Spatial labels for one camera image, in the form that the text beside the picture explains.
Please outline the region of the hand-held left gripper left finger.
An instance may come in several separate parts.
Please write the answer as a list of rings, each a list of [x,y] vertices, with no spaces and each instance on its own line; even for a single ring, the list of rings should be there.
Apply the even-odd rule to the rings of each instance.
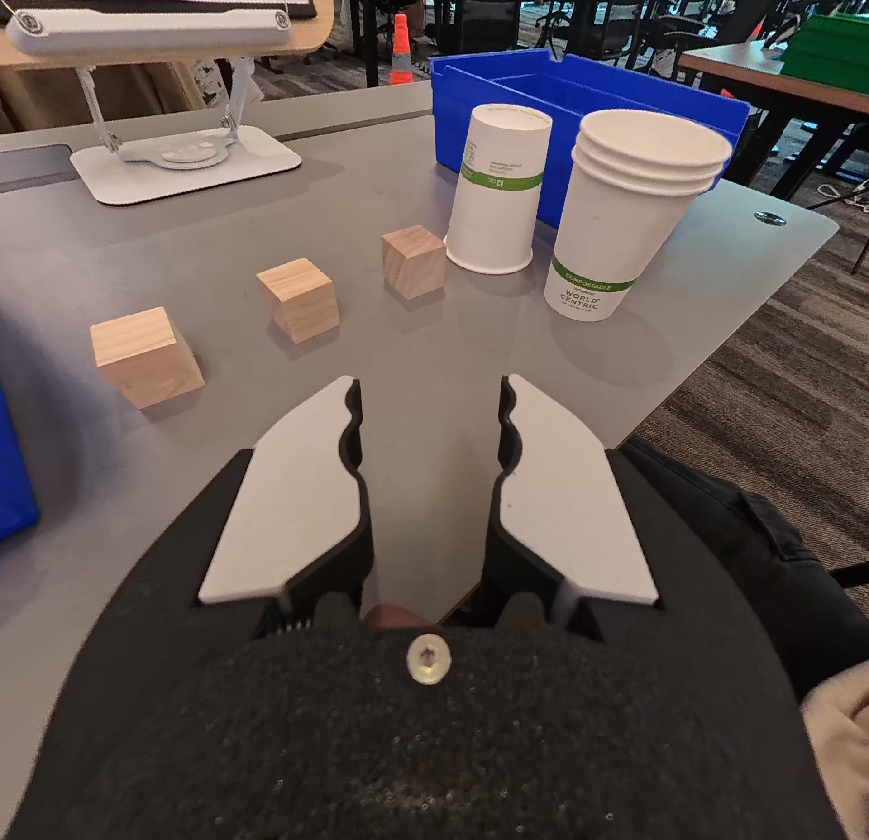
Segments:
[[[309,617],[320,597],[361,601],[374,546],[359,473],[362,392],[342,376],[256,443],[198,593],[204,605],[275,599]]]

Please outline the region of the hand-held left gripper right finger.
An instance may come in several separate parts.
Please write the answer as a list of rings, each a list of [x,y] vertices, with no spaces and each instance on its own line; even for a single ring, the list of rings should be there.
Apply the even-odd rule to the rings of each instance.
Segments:
[[[501,473],[487,521],[483,580],[530,592],[554,626],[600,599],[654,607],[659,591],[607,451],[571,411],[518,374],[501,379]]]

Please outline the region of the blue plastic bin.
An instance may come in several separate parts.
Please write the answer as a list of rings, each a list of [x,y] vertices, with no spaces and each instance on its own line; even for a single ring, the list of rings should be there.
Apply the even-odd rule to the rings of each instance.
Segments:
[[[749,104],[606,62],[547,49],[439,56],[431,62],[436,161],[458,172],[471,113],[483,104],[515,104],[549,115],[549,142],[538,219],[559,227],[572,170],[571,149],[588,113],[607,109],[656,111],[696,121],[736,147]]]
[[[1,391],[1,540],[33,526],[40,512]]]

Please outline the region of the person's black pants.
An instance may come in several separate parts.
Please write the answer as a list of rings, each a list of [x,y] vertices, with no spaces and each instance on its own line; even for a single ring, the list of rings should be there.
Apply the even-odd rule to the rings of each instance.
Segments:
[[[718,559],[764,627],[798,700],[868,660],[868,621],[766,497],[644,439],[621,453]]]

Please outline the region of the light wooden cube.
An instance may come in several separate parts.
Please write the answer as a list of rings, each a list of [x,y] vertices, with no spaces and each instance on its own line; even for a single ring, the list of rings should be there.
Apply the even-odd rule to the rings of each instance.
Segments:
[[[205,385],[192,349],[163,306],[94,324],[90,335],[96,368],[139,410]]]
[[[307,258],[258,272],[274,323],[299,345],[341,324],[334,282]]]
[[[382,235],[384,280],[406,301],[440,291],[446,280],[447,248],[421,225]]]

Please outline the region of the white document stand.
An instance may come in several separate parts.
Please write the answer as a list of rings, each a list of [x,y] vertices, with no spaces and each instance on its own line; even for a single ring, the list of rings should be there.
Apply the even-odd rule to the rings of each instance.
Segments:
[[[109,129],[92,72],[97,55],[114,50],[208,48],[218,44],[271,49],[288,42],[286,9],[103,12],[84,8],[9,7],[7,33],[20,52],[36,56],[80,55],[76,68],[100,137],[98,146],[71,154],[71,165],[96,201],[137,205],[252,180],[301,165],[301,157],[263,130],[243,124],[250,57],[232,59],[232,92],[222,127],[123,142]]]

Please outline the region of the person's cream sweater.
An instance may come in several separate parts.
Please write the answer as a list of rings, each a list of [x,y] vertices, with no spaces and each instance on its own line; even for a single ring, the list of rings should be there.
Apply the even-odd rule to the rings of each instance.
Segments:
[[[849,839],[868,837],[868,662],[820,683],[801,714],[826,794]]]

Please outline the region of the tan cloth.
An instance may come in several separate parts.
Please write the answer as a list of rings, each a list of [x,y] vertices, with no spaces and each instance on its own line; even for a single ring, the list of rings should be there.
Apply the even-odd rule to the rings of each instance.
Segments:
[[[91,76],[107,120],[206,107],[190,66],[183,62],[102,66]],[[91,112],[75,69],[1,68],[2,134],[91,122]]]

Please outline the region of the orange grey traffic cone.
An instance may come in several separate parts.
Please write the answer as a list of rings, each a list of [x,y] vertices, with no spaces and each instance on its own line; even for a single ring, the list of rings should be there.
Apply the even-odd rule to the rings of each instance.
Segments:
[[[389,85],[397,86],[413,83],[413,70],[414,64],[411,57],[407,15],[399,13],[394,17],[393,51]]]

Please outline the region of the brown office desk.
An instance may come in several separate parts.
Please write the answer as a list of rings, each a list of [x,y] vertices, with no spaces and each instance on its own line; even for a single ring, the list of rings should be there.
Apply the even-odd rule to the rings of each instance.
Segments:
[[[793,119],[818,125],[771,191],[784,201],[793,197],[846,129],[867,121],[867,95],[781,74],[780,62],[761,42],[689,50],[680,55],[679,66],[702,75],[702,90],[725,89],[764,114],[754,131],[740,139],[743,146],[724,172],[728,181],[749,186]]]

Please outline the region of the row of black office chairs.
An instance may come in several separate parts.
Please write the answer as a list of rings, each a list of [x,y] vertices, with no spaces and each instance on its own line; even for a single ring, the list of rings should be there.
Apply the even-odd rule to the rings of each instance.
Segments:
[[[729,14],[707,15],[711,0],[682,0],[676,14],[656,13],[655,4],[664,0],[568,0],[573,4],[569,24],[554,27],[547,20],[543,47],[551,38],[566,42],[566,54],[595,61],[617,62],[627,58],[631,68],[648,48],[674,49],[678,40],[688,37],[684,49],[702,45],[708,31],[713,41],[730,44],[745,42],[780,0],[741,0]],[[521,0],[458,0],[457,21],[442,23],[436,32],[436,45],[446,55],[501,52],[516,47]]]

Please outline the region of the green plastic crate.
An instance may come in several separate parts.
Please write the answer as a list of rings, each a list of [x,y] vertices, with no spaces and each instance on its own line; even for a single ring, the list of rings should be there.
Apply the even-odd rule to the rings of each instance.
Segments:
[[[788,41],[780,75],[868,94],[866,14],[815,15]]]

